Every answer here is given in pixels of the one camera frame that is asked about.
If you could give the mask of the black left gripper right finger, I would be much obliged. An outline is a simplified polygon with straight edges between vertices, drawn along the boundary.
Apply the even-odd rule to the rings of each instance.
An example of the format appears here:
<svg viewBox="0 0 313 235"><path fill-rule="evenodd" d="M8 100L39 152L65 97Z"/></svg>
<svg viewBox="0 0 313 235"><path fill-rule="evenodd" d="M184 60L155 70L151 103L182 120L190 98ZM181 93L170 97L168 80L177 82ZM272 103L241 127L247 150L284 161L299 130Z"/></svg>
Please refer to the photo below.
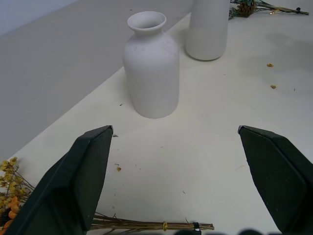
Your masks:
<svg viewBox="0 0 313 235"><path fill-rule="evenodd" d="M313 164L285 137L250 126L238 129L250 173L283 234L313 233Z"/></svg>

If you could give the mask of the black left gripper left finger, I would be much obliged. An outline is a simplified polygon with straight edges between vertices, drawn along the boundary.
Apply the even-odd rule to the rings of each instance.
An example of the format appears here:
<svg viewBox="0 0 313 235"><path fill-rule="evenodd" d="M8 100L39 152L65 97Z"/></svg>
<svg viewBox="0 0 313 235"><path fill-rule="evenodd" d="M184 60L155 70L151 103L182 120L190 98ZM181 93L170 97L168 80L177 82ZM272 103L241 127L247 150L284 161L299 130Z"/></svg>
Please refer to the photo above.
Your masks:
<svg viewBox="0 0 313 235"><path fill-rule="evenodd" d="M7 235L85 235L105 181L113 127L87 131L42 177Z"/></svg>

